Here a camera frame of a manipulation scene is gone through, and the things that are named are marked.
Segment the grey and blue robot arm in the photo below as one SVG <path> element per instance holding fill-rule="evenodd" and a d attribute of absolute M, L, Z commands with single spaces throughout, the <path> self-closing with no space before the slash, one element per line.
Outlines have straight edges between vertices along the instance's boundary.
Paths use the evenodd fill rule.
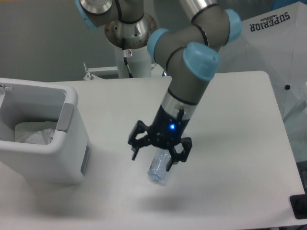
<path fill-rule="evenodd" d="M 134 153 L 149 145 L 167 150 L 167 171 L 185 162 L 192 140 L 183 132 L 220 64 L 218 50 L 241 34 L 239 15 L 222 9 L 215 0 L 182 0 L 191 25 L 172 33 L 149 27 L 142 0 L 78 0 L 75 4 L 88 27 L 111 25 L 113 44 L 123 50 L 146 47 L 171 76 L 153 123 L 147 126 L 138 121 L 128 143 Z"/>

